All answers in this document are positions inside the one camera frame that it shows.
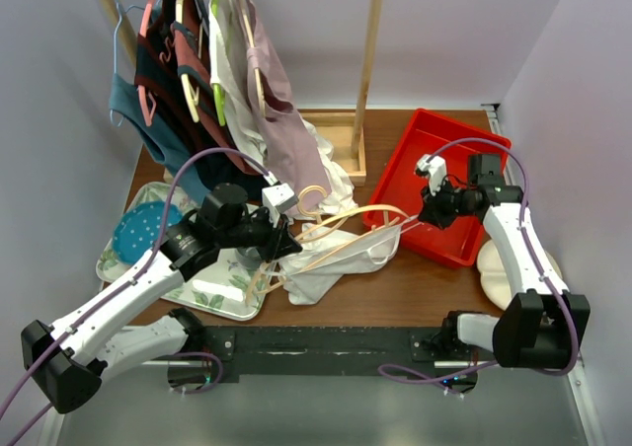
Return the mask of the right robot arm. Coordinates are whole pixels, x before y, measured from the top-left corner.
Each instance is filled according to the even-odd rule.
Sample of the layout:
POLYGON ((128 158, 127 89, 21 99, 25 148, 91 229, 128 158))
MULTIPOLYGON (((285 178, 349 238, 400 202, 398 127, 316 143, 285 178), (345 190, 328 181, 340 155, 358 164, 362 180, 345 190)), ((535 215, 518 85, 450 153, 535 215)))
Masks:
POLYGON ((591 307, 586 296, 568 290, 546 256, 525 188, 506 183, 497 154, 469 156, 464 186, 450 182, 439 156, 423 156, 416 173, 428 181, 421 191, 420 222, 446 229, 459 217, 476 217, 495 244, 512 294, 498 318, 450 312, 439 337, 442 353, 460 360, 476 346, 502 367, 568 373, 577 362, 591 307))

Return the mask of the white tank top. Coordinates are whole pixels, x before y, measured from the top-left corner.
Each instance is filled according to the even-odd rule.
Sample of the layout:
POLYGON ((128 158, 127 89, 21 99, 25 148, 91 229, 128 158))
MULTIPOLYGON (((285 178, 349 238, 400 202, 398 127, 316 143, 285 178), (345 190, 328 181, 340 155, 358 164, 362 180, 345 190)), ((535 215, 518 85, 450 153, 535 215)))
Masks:
POLYGON ((335 230, 304 244, 301 253, 277 261, 275 268, 261 267, 259 274, 276 282, 266 283, 255 293, 268 294, 282 288, 293 305, 317 304, 342 277, 373 273, 386 266, 396 255, 402 235, 419 225, 411 216, 361 235, 335 230))

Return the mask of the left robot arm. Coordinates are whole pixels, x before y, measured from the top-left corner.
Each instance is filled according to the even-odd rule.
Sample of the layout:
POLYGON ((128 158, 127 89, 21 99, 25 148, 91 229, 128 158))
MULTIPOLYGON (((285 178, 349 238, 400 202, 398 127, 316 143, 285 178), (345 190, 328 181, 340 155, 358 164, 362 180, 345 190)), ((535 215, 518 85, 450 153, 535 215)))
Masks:
POLYGON ((276 184, 263 189, 262 199, 262 206, 249 211, 244 189, 217 186, 107 289, 50 325, 35 320, 23 328, 27 375, 57 412, 79 409, 105 381, 152 357, 198 357, 204 348, 203 326, 184 309, 140 334, 126 334, 123 328, 155 300, 216 263, 221 251, 253 249, 264 261, 300 252, 284 214, 297 202, 294 191, 276 184))

